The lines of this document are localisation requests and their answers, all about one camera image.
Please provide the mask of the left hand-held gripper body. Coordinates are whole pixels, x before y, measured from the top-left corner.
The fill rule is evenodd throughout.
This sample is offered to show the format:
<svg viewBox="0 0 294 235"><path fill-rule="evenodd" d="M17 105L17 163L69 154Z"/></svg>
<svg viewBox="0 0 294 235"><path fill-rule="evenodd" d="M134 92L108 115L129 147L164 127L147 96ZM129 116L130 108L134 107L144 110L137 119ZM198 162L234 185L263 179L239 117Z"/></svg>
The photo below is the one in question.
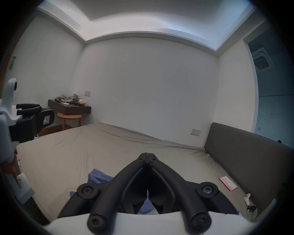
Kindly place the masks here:
<svg viewBox="0 0 294 235"><path fill-rule="evenodd" d="M41 112L31 116L18 116L16 106L21 104L12 104L16 89L16 78L12 78L7 82L1 99L0 163L11 163L17 145L32 141L42 129L53 124L55 119L55 112L50 108L41 108Z"/></svg>

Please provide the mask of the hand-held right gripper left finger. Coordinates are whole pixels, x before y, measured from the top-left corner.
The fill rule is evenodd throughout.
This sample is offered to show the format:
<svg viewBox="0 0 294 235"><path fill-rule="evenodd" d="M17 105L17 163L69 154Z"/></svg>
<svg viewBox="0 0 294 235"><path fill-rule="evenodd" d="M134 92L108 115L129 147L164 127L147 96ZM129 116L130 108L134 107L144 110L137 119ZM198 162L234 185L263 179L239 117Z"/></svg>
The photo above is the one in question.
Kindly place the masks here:
<svg viewBox="0 0 294 235"><path fill-rule="evenodd" d="M80 185L58 218L89 213L86 226L93 234L111 234L118 212L138 214L148 199L147 166L148 153L142 153L111 181Z"/></svg>

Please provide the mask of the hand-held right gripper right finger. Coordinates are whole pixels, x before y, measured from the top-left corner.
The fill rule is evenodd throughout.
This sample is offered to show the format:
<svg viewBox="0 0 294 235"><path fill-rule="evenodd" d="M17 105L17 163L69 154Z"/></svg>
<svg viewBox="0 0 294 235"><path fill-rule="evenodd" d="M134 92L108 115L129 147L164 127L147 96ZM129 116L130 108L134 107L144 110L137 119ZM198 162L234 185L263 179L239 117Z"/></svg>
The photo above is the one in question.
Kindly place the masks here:
<svg viewBox="0 0 294 235"><path fill-rule="evenodd" d="M180 211L189 234L203 234L212 225L209 211L237 215L236 208L211 182L184 180L149 153L149 200L159 214Z"/></svg>

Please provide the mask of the person's left hand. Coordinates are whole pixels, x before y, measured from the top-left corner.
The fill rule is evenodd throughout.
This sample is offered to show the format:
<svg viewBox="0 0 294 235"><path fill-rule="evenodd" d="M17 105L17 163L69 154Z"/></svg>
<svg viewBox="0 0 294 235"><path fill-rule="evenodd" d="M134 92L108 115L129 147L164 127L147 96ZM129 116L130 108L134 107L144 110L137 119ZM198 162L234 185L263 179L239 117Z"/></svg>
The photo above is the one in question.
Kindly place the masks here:
<svg viewBox="0 0 294 235"><path fill-rule="evenodd" d="M16 182L18 180L17 176L21 173L18 165L17 154L17 149L15 149L13 161L11 163L5 161L1 164L1 170L3 170L5 174L12 175Z"/></svg>

